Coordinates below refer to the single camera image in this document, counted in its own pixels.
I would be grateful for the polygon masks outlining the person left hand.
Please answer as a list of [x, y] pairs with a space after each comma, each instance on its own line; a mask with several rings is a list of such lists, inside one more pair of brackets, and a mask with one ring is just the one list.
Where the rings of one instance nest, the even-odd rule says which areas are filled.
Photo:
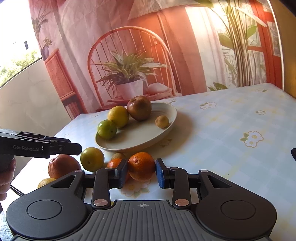
[[10, 188], [10, 183], [12, 182], [16, 169], [16, 159], [13, 158], [8, 169], [1, 173], [0, 179], [0, 200], [3, 201], [7, 197], [7, 192]]

